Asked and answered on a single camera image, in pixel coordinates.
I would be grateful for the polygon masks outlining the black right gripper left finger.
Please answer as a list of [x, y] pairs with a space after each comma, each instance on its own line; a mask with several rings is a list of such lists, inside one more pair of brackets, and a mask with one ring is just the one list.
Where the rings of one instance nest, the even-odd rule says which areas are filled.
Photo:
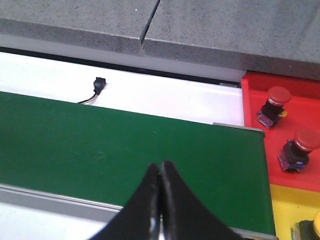
[[93, 240], [157, 240], [160, 233], [159, 167], [151, 163], [139, 186]]

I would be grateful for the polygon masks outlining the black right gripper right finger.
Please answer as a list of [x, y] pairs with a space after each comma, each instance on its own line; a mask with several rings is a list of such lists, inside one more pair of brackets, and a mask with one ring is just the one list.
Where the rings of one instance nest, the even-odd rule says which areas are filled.
[[162, 219], [166, 240], [241, 240], [187, 186], [172, 161], [161, 164]]

